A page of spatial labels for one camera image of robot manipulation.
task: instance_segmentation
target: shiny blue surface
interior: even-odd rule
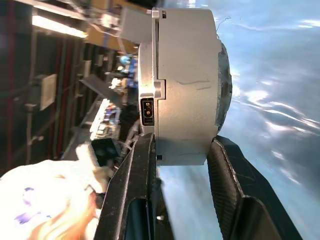
[[[237,143],[268,179],[302,238],[319,240],[320,1],[167,1],[166,6],[212,10],[233,81],[220,135]],[[207,166],[160,172],[176,239],[222,239]]]

